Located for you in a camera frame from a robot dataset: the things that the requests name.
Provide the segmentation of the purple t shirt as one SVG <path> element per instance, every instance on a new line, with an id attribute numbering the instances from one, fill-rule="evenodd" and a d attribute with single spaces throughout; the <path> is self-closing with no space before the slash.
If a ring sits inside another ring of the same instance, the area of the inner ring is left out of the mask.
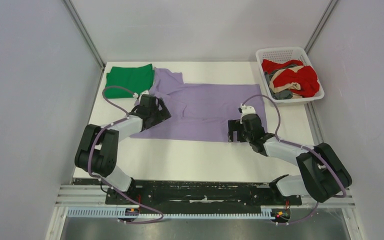
<path id="1" fill-rule="evenodd" d="M 263 126 L 267 125 L 259 84 L 185 83 L 180 72 L 155 68 L 150 94 L 162 98 L 171 117 L 134 139 L 228 142 L 228 121 L 241 117 L 240 105 L 249 97 Z"/>

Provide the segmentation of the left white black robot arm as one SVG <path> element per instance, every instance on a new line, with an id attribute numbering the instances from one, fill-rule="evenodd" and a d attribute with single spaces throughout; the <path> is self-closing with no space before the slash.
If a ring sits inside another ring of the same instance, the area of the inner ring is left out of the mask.
<path id="1" fill-rule="evenodd" d="M 118 146 L 122 140 L 168 120 L 171 117 L 164 100 L 141 94 L 138 104 L 126 116 L 104 126 L 88 124 L 82 134 L 74 164 L 118 192 L 125 204 L 133 203 L 137 190 L 134 179 L 117 166 Z"/>

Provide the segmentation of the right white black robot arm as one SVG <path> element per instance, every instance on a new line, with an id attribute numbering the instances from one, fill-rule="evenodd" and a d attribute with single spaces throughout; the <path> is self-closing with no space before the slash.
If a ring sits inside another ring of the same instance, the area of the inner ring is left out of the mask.
<path id="1" fill-rule="evenodd" d="M 329 144 L 305 146 L 281 139 L 266 132 L 255 113 L 231 119 L 227 126 L 229 142 L 247 142 L 260 155 L 298 167 L 298 175 L 282 175 L 269 183 L 268 196 L 273 203 L 282 204 L 297 195 L 309 195 L 319 203 L 347 197 L 346 189 L 352 184 L 352 178 Z"/>

